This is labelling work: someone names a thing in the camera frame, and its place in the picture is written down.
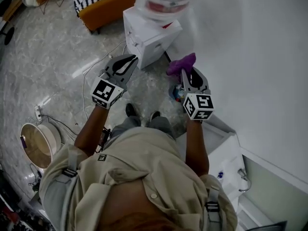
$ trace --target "black shoe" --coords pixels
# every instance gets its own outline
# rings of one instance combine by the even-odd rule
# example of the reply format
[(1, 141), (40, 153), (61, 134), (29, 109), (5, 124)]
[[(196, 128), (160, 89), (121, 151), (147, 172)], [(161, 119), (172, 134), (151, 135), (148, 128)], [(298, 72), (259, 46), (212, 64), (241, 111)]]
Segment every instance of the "black shoe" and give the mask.
[(130, 117), (130, 116), (137, 116), (135, 108), (134, 108), (134, 106), (131, 103), (126, 104), (125, 112), (126, 112), (126, 115), (128, 117)]
[(160, 112), (159, 111), (154, 111), (151, 114), (150, 121), (152, 121), (154, 118), (159, 117), (159, 116), (160, 116)]

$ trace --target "small blue object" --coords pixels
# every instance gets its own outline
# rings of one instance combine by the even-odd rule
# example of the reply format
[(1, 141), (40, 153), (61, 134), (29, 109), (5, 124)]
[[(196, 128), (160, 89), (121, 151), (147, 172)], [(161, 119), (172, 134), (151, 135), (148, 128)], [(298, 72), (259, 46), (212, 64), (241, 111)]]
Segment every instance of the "small blue object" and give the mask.
[(222, 172), (222, 171), (219, 172), (217, 177), (218, 177), (218, 178), (222, 178), (222, 177), (223, 177), (223, 172)]
[(183, 89), (181, 88), (181, 84), (171, 87), (169, 89), (169, 95), (172, 99), (175, 99), (177, 102), (181, 102), (181, 98), (183, 97)]

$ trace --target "white bucket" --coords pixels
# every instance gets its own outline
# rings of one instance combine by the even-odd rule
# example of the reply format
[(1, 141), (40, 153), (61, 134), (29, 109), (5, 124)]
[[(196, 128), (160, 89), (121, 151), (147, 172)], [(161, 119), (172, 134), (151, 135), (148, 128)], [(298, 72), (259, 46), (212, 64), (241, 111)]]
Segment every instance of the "white bucket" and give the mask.
[(61, 137), (56, 127), (50, 123), (38, 126), (26, 123), (21, 128), (21, 140), (25, 154), (39, 168), (47, 168), (53, 155), (61, 147)]

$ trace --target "purple cloth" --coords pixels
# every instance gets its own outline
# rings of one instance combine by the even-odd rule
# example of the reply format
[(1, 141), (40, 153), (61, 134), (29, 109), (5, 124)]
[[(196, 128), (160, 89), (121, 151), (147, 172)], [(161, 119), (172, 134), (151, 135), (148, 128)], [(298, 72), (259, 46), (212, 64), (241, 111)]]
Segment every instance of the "purple cloth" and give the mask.
[(181, 82), (182, 69), (185, 69), (187, 76), (190, 76), (195, 62), (196, 62), (196, 54), (191, 53), (187, 56), (184, 56), (180, 60), (175, 60), (175, 61), (170, 62), (169, 68), (166, 71), (166, 73), (168, 76), (176, 75), (179, 82)]

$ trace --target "orange armchair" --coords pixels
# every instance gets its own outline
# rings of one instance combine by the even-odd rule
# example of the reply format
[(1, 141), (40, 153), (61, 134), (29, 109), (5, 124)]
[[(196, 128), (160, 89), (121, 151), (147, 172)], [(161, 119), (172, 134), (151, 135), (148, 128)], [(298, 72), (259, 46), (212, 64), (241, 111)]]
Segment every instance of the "orange armchair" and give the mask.
[(99, 0), (79, 12), (90, 31), (123, 17), (123, 11), (134, 6), (135, 0)]

